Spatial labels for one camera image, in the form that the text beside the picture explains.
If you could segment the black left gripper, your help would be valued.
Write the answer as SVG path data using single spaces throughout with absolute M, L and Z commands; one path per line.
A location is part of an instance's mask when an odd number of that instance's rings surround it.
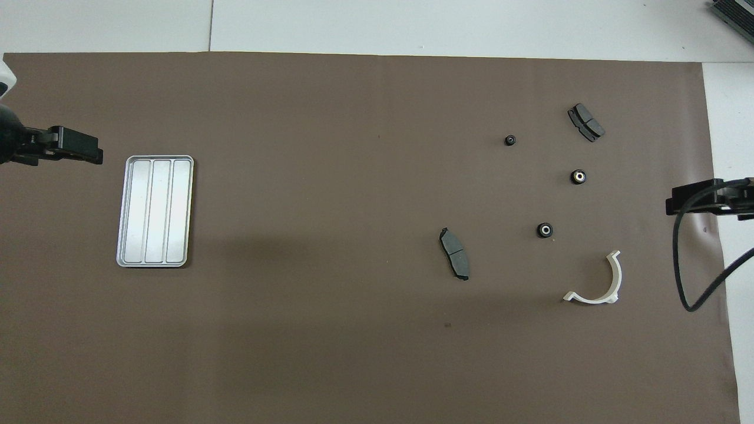
M 97 137 L 60 125 L 51 127 L 51 131 L 27 128 L 9 107 L 1 105 L 1 164 L 37 166 L 40 160 L 59 161 L 60 156 L 95 165 L 104 161 Z

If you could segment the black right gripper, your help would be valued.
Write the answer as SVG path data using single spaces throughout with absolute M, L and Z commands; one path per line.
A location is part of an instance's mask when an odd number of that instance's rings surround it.
M 692 196 L 722 181 L 699 181 L 673 188 L 673 198 L 666 199 L 666 214 L 714 214 L 735 216 L 739 221 L 753 220 L 753 178 L 725 181 L 724 186 L 703 196 L 696 204 L 685 207 Z

